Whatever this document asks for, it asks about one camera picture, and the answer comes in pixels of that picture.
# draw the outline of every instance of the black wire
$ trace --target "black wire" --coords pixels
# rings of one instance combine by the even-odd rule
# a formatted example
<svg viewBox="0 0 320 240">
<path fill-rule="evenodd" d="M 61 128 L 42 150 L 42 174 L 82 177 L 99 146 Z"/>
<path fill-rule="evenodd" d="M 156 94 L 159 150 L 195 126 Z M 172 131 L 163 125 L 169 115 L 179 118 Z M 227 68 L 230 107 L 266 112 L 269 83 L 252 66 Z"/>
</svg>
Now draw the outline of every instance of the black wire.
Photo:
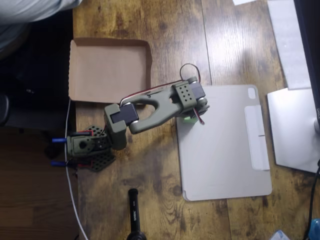
<svg viewBox="0 0 320 240">
<path fill-rule="evenodd" d="M 104 134 L 104 132 L 105 132 L 105 130 L 106 130 L 106 127 L 107 127 L 107 125 L 104 125 L 104 128 L 103 128 L 103 130 L 102 130 L 102 132 L 100 133 L 99 136 L 101 136 L 102 134 Z"/>
<path fill-rule="evenodd" d="M 184 80 L 183 77 L 182 77 L 182 74 L 181 74 L 181 70 L 185 65 L 191 65 L 191 66 L 195 67 L 195 69 L 196 69 L 196 71 L 198 73 L 199 83 L 201 83 L 201 76 L 200 76 L 199 68 L 196 65 L 192 64 L 192 63 L 186 63 L 186 64 L 182 65 L 182 67 L 180 68 L 180 78 L 181 78 L 181 80 Z"/>
<path fill-rule="evenodd" d="M 312 221 L 312 211 L 313 211 L 313 206 L 314 206 L 314 196 L 315 196 L 316 184 L 317 184 L 317 180 L 318 180 L 319 173 L 320 173 L 320 160 L 318 161 L 318 166 L 319 166 L 319 168 L 316 171 L 316 174 L 315 174 L 315 177 L 314 177 L 314 182 L 313 182 L 312 189 L 311 189 L 308 227 L 306 228 L 306 231 L 304 233 L 303 240 L 306 240 L 309 237 L 308 235 L 309 235 L 309 231 L 310 231 L 310 227 L 311 227 L 311 221 Z"/>
</svg>

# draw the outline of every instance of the olive green robotic arm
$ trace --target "olive green robotic arm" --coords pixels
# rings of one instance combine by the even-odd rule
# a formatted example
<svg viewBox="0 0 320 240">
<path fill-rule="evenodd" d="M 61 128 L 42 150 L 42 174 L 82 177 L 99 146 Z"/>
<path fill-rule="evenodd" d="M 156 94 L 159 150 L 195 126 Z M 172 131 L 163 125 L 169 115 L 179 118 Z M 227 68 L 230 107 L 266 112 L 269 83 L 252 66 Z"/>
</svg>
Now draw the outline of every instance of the olive green robotic arm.
<svg viewBox="0 0 320 240">
<path fill-rule="evenodd" d="M 112 148 L 126 147 L 126 129 L 132 134 L 160 126 L 173 117 L 195 118 L 204 114 L 209 106 L 205 92 L 196 77 L 183 80 L 163 90 L 155 90 L 123 100 L 121 106 L 111 104 L 104 108 L 106 131 Z M 135 105 L 152 105 L 155 111 L 146 119 L 139 120 Z"/>
</svg>

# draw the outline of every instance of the cardboard box lid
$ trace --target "cardboard box lid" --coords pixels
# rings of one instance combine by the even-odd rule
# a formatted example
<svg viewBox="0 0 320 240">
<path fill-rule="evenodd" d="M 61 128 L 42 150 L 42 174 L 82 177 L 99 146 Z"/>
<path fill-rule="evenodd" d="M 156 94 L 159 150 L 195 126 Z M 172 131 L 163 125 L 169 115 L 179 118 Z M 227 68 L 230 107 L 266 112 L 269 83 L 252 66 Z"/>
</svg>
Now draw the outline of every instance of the cardboard box lid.
<svg viewBox="0 0 320 240">
<path fill-rule="evenodd" d="M 151 85 L 150 46 L 142 40 L 75 38 L 69 60 L 73 101 L 119 103 Z"/>
</svg>

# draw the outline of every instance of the wooden desk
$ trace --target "wooden desk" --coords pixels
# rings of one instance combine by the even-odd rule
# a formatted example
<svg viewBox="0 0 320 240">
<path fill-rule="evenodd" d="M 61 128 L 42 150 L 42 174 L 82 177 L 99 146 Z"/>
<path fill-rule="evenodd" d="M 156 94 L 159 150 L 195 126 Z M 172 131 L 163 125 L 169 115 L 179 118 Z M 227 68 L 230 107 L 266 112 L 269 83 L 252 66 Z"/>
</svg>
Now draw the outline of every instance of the wooden desk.
<svg viewBox="0 0 320 240">
<path fill-rule="evenodd" d="M 178 80 L 184 63 L 199 67 L 204 85 L 256 85 L 273 186 L 264 197 L 185 201 L 170 120 L 128 134 L 127 148 L 102 172 L 79 171 L 78 209 L 91 240 L 126 239 L 130 188 L 139 190 L 141 229 L 150 240 L 267 240 L 278 229 L 302 238 L 313 174 L 275 165 L 266 95 L 282 89 L 284 78 L 266 0 L 84 0 L 73 20 L 75 37 L 148 41 L 152 86 Z M 103 126 L 103 107 L 77 103 L 77 128 Z M 319 186 L 313 216 L 320 216 Z"/>
</svg>

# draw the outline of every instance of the tablet case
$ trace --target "tablet case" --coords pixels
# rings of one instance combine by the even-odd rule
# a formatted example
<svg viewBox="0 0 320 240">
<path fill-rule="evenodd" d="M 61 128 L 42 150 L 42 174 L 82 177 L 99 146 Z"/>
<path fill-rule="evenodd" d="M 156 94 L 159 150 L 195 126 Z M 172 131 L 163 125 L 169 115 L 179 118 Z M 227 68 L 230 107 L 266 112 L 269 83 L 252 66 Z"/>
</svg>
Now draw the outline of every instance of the tablet case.
<svg viewBox="0 0 320 240">
<path fill-rule="evenodd" d="M 187 201 L 269 195 L 270 166 L 258 89 L 203 87 L 205 125 L 177 118 L 183 197 Z"/>
</svg>

